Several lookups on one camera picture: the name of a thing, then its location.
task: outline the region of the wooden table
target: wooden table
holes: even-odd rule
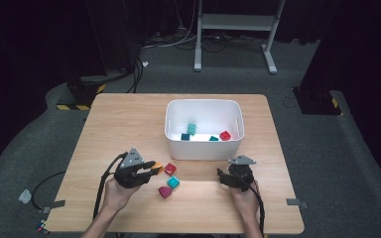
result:
[[[135,147],[145,161],[174,164],[181,184],[167,199],[158,188],[164,173],[152,177],[119,212],[108,231],[148,233],[243,233],[228,187],[218,182],[216,169],[226,161],[178,161],[170,157],[165,136],[167,105],[174,99],[231,99],[239,103],[245,136],[236,155],[245,155],[259,181],[265,203],[266,234],[299,234],[304,223],[297,206],[274,121],[263,95],[249,94],[99,94],[92,104],[56,200],[48,229],[84,231],[91,222],[100,178],[119,154]]]

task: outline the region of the metal bracket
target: metal bracket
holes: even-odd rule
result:
[[[138,151],[135,148],[132,148],[131,151],[126,156],[125,160],[123,160],[120,167],[122,169],[134,167],[137,165],[144,164],[145,161],[142,159],[141,155],[138,153]]]
[[[51,206],[44,207],[40,212],[47,214],[51,212],[51,209],[62,207],[64,206],[64,204],[65,204],[65,200],[55,201],[54,203],[52,203]]]
[[[300,210],[309,208],[309,205],[306,201],[300,201],[296,198],[287,198],[287,205],[296,205]]]
[[[244,165],[255,165],[256,161],[241,155],[234,159],[228,160],[228,163],[232,165],[236,165],[236,166],[244,166]]]

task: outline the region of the white plastic bin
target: white plastic bin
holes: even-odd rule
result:
[[[188,141],[182,133],[188,124],[196,126]],[[220,133],[227,131],[231,138],[222,141]],[[176,160],[213,161],[235,157],[244,136],[240,106],[232,100],[181,99],[169,103],[166,112],[166,137],[172,158]],[[218,141],[209,141],[210,137]]]

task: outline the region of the person's arm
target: person's arm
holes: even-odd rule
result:
[[[125,188],[119,185],[114,178],[108,180],[103,205],[81,237],[103,237],[116,214],[126,206],[131,195],[139,188],[140,186]]]
[[[255,181],[251,186],[256,190]],[[259,204],[255,194],[250,190],[241,191],[240,188],[230,187],[234,205],[243,222],[244,233],[247,238],[262,238],[259,229],[258,219],[256,217]]]

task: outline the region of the stand leg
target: stand leg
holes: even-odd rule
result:
[[[268,36],[268,43],[266,45],[262,45],[262,53],[264,54],[265,60],[267,61],[268,69],[271,74],[277,74],[277,68],[275,67],[274,60],[272,59],[272,56],[271,56],[271,46],[272,46],[272,43],[274,42],[274,37],[277,32],[278,24],[280,23],[281,13],[283,12],[285,3],[286,3],[286,0],[280,0],[277,12],[275,14],[275,19],[272,24],[272,29]]]
[[[197,10],[197,35],[196,46],[194,48],[194,67],[195,71],[202,70],[202,50],[201,50],[201,35],[202,35],[202,0],[199,0],[199,6]]]

